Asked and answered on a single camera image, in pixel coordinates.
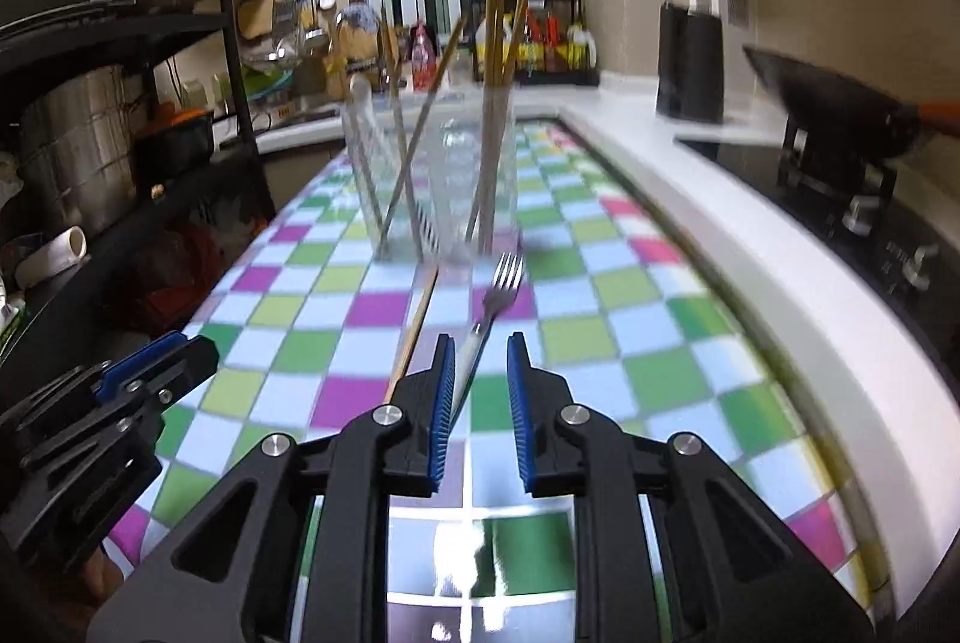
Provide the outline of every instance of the paper roll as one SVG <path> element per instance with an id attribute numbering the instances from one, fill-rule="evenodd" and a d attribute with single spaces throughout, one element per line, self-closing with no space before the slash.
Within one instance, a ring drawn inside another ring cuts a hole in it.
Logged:
<path id="1" fill-rule="evenodd" d="M 17 285 L 21 289 L 31 288 L 74 266 L 85 255 L 83 229 L 73 226 L 20 262 L 16 268 Z"/>

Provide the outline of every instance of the checkered tablecloth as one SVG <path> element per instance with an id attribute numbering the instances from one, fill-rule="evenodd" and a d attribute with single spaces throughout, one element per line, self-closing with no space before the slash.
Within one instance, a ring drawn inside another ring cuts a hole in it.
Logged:
<path id="1" fill-rule="evenodd" d="M 517 473 L 505 374 L 516 331 L 534 365 L 565 376 L 578 402 L 628 431 L 702 435 L 865 605 L 834 484 L 741 327 L 563 129 L 543 122 L 517 132 L 529 276 L 493 326 L 440 493 L 392 506 L 390 639 L 573 640 L 572 506 L 533 500 Z M 162 474 L 112 533 L 134 565 L 265 435 L 330 435 L 381 402 L 421 272 L 371 262 L 358 207 L 343 154 L 187 328 L 217 343 L 221 368 L 167 411 Z M 463 336 L 492 275 L 486 264 L 443 269 L 411 370 L 429 366 L 438 333 Z M 316 517 L 311 537 L 315 528 Z"/>

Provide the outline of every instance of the stainless steel pot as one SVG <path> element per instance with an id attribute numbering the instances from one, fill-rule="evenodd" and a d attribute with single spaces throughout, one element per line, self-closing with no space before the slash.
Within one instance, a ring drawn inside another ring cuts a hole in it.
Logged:
<path id="1" fill-rule="evenodd" d="M 45 231 L 80 226 L 95 237 L 133 208 L 136 185 L 119 66 L 52 90 L 27 109 L 20 126 L 20 170 L 40 195 Z"/>

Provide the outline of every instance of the silver screw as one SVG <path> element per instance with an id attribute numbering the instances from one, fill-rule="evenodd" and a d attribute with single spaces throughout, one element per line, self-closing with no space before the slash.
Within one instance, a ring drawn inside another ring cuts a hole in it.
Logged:
<path id="1" fill-rule="evenodd" d="M 568 405 L 560 411 L 560 418 L 570 426 L 580 426 L 590 420 L 590 411 L 583 405 Z"/>
<path id="2" fill-rule="evenodd" d="M 290 437 L 287 435 L 267 435 L 260 444 L 260 450 L 267 456 L 281 456 L 290 448 Z"/>
<path id="3" fill-rule="evenodd" d="M 673 438 L 673 447 L 677 449 L 677 453 L 682 456 L 696 456 L 700 453 L 700 449 L 704 447 L 700 438 L 697 435 L 689 435 L 686 432 L 683 435 L 677 435 Z"/>
<path id="4" fill-rule="evenodd" d="M 393 426 L 403 417 L 403 411 L 395 405 L 381 405 L 373 411 L 373 420 L 380 426 Z"/>

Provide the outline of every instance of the stove knob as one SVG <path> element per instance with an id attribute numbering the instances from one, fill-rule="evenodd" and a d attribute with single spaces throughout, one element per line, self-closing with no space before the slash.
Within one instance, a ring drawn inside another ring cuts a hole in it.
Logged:
<path id="1" fill-rule="evenodd" d="M 877 211 L 880 210 L 879 197 L 853 197 L 850 207 L 843 216 L 843 225 L 857 237 L 869 237 L 874 230 Z"/>
<path id="2" fill-rule="evenodd" d="M 912 259 L 907 259 L 904 263 L 902 272 L 906 282 L 916 290 L 929 290 L 930 274 L 929 261 L 940 255 L 939 245 L 921 245 L 913 254 Z"/>

